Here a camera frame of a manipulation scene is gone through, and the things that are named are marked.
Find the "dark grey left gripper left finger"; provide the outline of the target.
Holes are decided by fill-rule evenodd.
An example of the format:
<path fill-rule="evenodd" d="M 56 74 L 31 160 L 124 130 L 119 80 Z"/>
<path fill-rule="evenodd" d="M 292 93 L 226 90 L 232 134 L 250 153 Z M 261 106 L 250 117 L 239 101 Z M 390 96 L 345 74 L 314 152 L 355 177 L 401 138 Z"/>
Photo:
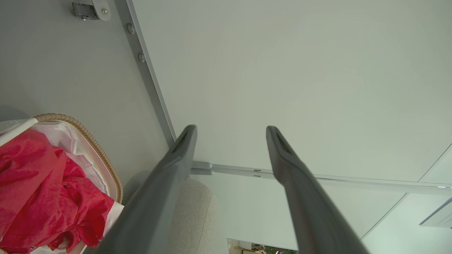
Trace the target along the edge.
<path fill-rule="evenodd" d="M 124 207 L 96 254 L 163 254 L 182 183 L 189 177 L 197 127 L 188 125 Z"/>

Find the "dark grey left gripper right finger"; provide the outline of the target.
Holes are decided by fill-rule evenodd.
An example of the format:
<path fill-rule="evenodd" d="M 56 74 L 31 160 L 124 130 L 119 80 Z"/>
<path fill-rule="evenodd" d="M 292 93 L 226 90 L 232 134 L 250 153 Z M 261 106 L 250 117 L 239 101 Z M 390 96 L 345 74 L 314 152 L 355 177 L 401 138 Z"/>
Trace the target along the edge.
<path fill-rule="evenodd" d="M 368 251 L 327 193 L 275 126 L 266 128 L 273 175 L 284 187 L 301 254 Z"/>

